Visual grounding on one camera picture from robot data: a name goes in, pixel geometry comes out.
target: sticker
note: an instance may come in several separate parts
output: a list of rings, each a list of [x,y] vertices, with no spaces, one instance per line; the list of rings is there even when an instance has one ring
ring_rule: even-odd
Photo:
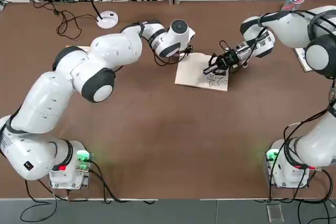
[[[8,137],[7,135],[3,135],[3,137],[1,138],[1,142],[0,142],[1,150],[5,149],[9,145],[13,144],[16,140],[17,140],[16,137],[11,137],[11,136]]]

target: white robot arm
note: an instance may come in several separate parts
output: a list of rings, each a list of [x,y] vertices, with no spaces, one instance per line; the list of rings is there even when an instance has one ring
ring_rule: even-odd
[[[189,43],[195,35],[194,30],[180,19],[174,20],[168,30],[159,21],[152,20],[132,24],[122,29],[121,32],[139,34],[147,40],[150,48],[159,57],[191,52],[192,47]]]
[[[151,38],[158,27],[162,26],[146,24],[142,35]],[[88,53],[74,46],[63,49],[55,59],[53,71],[37,79],[18,111],[0,119],[1,152],[24,179],[36,180],[49,174],[53,188],[81,187],[88,172],[83,161],[89,159],[83,145],[41,134],[54,129],[75,91],[93,103],[111,95],[113,68],[131,64],[141,55],[141,31],[133,26],[119,34],[98,37]],[[168,48],[179,44],[178,50],[182,50],[189,42],[180,34],[165,34]],[[169,49],[167,54],[175,51]]]
[[[204,73],[217,74],[246,63],[250,56],[270,54],[274,36],[291,48],[305,48],[308,65],[328,79],[336,77],[336,7],[324,6],[310,11],[276,12],[245,20],[240,32],[245,42],[213,57]],[[272,182],[278,187],[305,187],[309,167],[336,163],[336,105],[328,111],[307,135],[283,143],[276,141],[266,154],[266,166]]]

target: white cylinder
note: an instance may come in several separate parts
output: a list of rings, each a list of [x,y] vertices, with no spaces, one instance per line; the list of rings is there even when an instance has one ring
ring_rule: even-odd
[[[3,133],[1,150],[13,168],[26,180],[46,176],[54,166],[56,147],[46,136]]]
[[[136,62],[141,56],[142,42],[136,33],[108,34],[91,43],[88,57],[92,61],[113,69]]]
[[[73,93],[71,80],[57,72],[42,74],[31,87],[11,127],[29,133],[51,131]]]
[[[300,159],[309,166],[330,165],[336,158],[336,118],[329,112],[297,143]]]

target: gray floor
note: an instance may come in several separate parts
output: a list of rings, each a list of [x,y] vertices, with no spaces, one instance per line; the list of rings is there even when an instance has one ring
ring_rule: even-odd
[[[34,203],[28,200],[0,201],[1,224],[20,223],[21,212]],[[50,214],[52,205],[31,209],[24,215],[27,220],[36,220]],[[285,223],[298,224],[297,202],[282,204]],[[328,204],[330,216],[336,215],[336,208]],[[306,205],[301,209],[301,223],[307,224],[313,218],[326,217],[323,204]],[[213,224],[216,221],[216,201],[200,200],[159,200],[153,205],[142,202],[128,202],[110,205],[98,201],[58,202],[56,213],[43,224]],[[266,204],[251,200],[227,200],[218,202],[217,224],[268,224]],[[313,224],[327,223],[317,220]]]

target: table surface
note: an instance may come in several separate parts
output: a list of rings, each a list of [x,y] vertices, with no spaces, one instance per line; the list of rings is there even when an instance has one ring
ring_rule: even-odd
[[[102,30],[93,19],[78,20],[83,34],[77,41],[56,34],[61,17],[53,12],[31,4],[8,5],[0,13],[0,114],[18,108],[67,45],[88,46],[94,38],[117,33],[133,22],[156,18],[168,27],[180,18],[196,32],[195,52],[221,53],[221,39],[231,46],[242,41],[239,26],[244,19],[278,10],[282,4],[97,3],[98,10],[118,13],[118,26]],[[336,0],[307,1],[303,8],[335,4]],[[56,7],[94,15],[90,3]],[[77,32],[70,23],[68,35]],[[282,138],[286,125],[326,107],[330,85],[316,73],[304,73],[293,50],[278,40],[271,55],[252,59],[247,69],[230,76],[228,92],[175,85],[175,74],[176,65],[154,63],[144,41],[140,60],[118,72],[113,95],[92,104],[76,93],[52,134],[80,141],[93,152],[107,184],[121,198],[265,198],[264,152]],[[24,180],[2,157],[0,169],[0,197],[27,197]],[[335,177],[336,170],[328,170]],[[29,184],[34,197],[52,198],[38,182]],[[299,197],[321,198],[327,186],[323,175],[317,175]],[[273,194],[290,197],[292,190],[275,189]],[[88,189],[70,196],[102,198],[101,184],[92,179]]]

